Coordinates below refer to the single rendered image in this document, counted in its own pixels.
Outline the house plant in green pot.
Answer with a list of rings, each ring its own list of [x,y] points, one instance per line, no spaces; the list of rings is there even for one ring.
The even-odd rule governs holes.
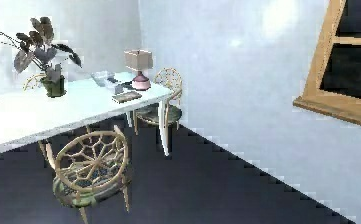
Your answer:
[[[23,90],[33,89],[41,84],[50,98],[61,97],[66,94],[65,76],[62,74],[62,64],[53,64],[52,60],[59,51],[68,54],[66,60],[71,60],[75,65],[82,67],[79,55],[69,46],[56,43],[54,40],[54,29],[49,17],[31,18],[33,26],[28,34],[17,33],[16,39],[0,31],[9,43],[3,42],[18,50],[13,67],[17,74],[22,73],[31,63],[35,64],[41,71],[40,74],[32,75],[24,83]]]

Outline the dark flat book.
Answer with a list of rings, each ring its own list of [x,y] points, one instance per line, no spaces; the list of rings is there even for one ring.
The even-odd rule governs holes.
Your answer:
[[[124,92],[117,95],[113,95],[112,99],[117,103],[125,103],[135,99],[141,98],[142,95],[136,91]]]

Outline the wicker chair with round back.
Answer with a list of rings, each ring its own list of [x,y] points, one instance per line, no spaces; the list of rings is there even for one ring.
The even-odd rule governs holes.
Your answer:
[[[170,95],[163,103],[150,104],[132,112],[135,133],[138,133],[139,120],[151,125],[163,125],[165,128],[175,124],[179,128],[182,117],[182,76],[175,68],[163,68],[154,76],[153,83],[168,88]]]
[[[129,185],[132,180],[126,136],[117,125],[113,130],[90,131],[74,138],[54,155],[48,140],[39,148],[55,177],[52,189],[64,206],[78,209],[89,224],[86,208],[123,194],[130,211]]]

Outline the table lamp with pink base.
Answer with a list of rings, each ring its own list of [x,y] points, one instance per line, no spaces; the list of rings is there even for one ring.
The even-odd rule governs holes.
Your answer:
[[[147,50],[129,50],[124,52],[124,56],[126,67],[136,72],[132,79],[132,87],[139,91],[148,90],[151,83],[143,72],[153,68],[152,53]]]

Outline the white table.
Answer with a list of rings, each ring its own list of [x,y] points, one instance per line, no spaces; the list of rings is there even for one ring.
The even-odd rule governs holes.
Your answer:
[[[92,79],[65,84],[66,94],[49,98],[43,88],[0,95],[0,153],[54,135],[100,122],[154,103],[163,103],[170,90],[158,84],[125,103],[112,99],[110,90]],[[162,147],[168,150],[166,129],[159,125]]]

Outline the wooden framed window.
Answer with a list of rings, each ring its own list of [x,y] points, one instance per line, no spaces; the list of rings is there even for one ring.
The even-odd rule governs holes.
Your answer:
[[[361,0],[329,0],[304,91],[293,105],[361,126]]]

